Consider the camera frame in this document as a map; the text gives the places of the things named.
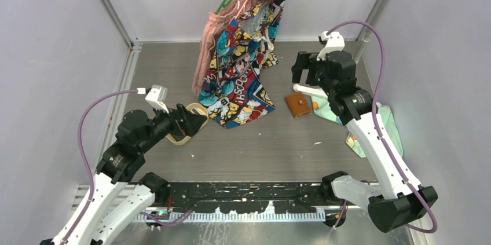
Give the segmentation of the beige oval card tray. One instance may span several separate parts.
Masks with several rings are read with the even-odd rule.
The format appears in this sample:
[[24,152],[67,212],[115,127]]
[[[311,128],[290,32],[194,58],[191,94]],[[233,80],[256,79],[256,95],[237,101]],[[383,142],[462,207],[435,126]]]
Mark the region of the beige oval card tray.
[[199,103],[191,103],[187,106],[177,104],[176,108],[170,108],[170,118],[173,129],[166,138],[172,144],[181,146],[208,123],[208,112]]

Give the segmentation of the brown leather card holder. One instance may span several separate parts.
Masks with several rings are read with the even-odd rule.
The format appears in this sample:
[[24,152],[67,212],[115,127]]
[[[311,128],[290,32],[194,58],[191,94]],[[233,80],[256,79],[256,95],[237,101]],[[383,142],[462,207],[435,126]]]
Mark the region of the brown leather card holder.
[[299,118],[310,113],[310,106],[301,92],[294,92],[284,97],[292,116]]

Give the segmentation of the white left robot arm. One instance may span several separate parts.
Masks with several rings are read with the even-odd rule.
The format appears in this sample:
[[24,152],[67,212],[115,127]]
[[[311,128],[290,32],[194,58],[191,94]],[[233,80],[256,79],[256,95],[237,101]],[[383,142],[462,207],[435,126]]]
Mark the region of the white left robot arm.
[[115,237],[151,205],[170,200],[169,183],[146,173],[119,203],[116,199],[144,165],[144,155],[167,138],[179,145],[188,142],[208,122],[207,110],[198,103],[177,104],[168,112],[127,112],[118,126],[116,141],[103,153],[89,188],[72,217],[55,237],[41,244],[111,244]]

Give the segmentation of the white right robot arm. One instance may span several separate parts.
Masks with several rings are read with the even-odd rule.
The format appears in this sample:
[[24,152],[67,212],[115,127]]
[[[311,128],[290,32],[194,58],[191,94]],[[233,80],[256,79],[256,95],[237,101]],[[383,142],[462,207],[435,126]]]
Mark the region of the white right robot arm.
[[379,183],[370,186],[339,171],[322,178],[323,201],[355,204],[384,233],[430,214],[438,194],[434,187],[421,184],[386,136],[371,94],[357,86],[351,54],[334,51],[321,57],[301,51],[291,68],[293,83],[300,82],[303,70],[308,70],[306,93],[326,95],[331,110],[358,140]]

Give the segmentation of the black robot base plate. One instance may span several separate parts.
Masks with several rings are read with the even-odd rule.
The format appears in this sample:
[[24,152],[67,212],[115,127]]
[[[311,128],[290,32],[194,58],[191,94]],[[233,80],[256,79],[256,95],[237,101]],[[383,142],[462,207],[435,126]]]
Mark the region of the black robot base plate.
[[171,182],[151,206],[178,213],[259,214],[270,204],[276,214],[296,214],[338,208],[342,201],[327,198],[319,182]]

